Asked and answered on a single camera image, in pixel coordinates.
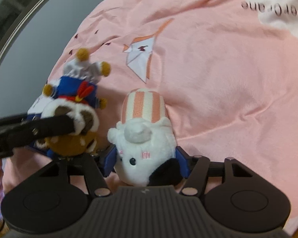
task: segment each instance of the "silver screw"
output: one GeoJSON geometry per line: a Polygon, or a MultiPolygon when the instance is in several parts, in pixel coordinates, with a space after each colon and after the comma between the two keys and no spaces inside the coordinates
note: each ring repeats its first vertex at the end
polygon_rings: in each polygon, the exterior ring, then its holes
{"type": "Polygon", "coordinates": [[[95,195],[97,197],[106,197],[110,194],[110,190],[107,188],[99,188],[95,190],[95,195]]]}
{"type": "Polygon", "coordinates": [[[194,196],[198,194],[198,190],[192,187],[186,187],[182,190],[182,193],[186,196],[194,196]]]}
{"type": "Polygon", "coordinates": [[[34,128],[32,131],[33,135],[36,136],[39,134],[39,130],[37,128],[34,128]]]}

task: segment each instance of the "pink embroidered cheek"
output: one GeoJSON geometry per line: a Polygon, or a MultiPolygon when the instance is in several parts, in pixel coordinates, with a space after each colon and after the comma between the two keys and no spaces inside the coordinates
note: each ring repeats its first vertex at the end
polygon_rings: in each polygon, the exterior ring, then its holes
{"type": "Polygon", "coordinates": [[[143,152],[142,153],[142,159],[147,159],[150,158],[150,153],[149,152],[143,152]]]}

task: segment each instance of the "white cloud print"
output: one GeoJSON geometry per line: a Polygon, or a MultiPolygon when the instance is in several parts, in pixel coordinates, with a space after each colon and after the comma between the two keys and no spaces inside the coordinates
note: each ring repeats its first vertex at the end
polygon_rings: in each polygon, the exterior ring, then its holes
{"type": "Polygon", "coordinates": [[[298,38],[298,0],[245,0],[242,7],[257,12],[262,24],[288,29],[298,38]]]}

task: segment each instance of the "white plush nose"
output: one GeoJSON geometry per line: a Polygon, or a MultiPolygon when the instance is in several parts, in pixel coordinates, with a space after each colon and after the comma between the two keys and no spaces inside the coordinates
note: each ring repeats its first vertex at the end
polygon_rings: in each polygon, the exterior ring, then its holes
{"type": "Polygon", "coordinates": [[[126,123],[124,136],[130,143],[143,143],[151,138],[151,130],[143,123],[126,123]]]}

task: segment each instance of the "yellow pom-pom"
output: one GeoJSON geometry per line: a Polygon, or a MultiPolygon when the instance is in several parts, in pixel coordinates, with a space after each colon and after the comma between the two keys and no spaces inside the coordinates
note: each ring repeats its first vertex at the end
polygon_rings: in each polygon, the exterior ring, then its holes
{"type": "Polygon", "coordinates": [[[110,71],[111,71],[111,67],[110,67],[110,64],[107,63],[107,62],[102,62],[101,63],[101,66],[102,66],[102,75],[104,77],[107,77],[109,74],[110,74],[110,71]]]}
{"type": "Polygon", "coordinates": [[[53,86],[51,84],[46,84],[43,88],[43,95],[49,97],[53,93],[53,86]]]}
{"type": "Polygon", "coordinates": [[[79,61],[87,61],[89,58],[89,52],[86,48],[80,48],[77,52],[76,52],[76,58],[79,61]]]}
{"type": "Polygon", "coordinates": [[[99,108],[100,109],[104,109],[107,106],[107,99],[105,98],[101,98],[99,99],[99,108]]]}

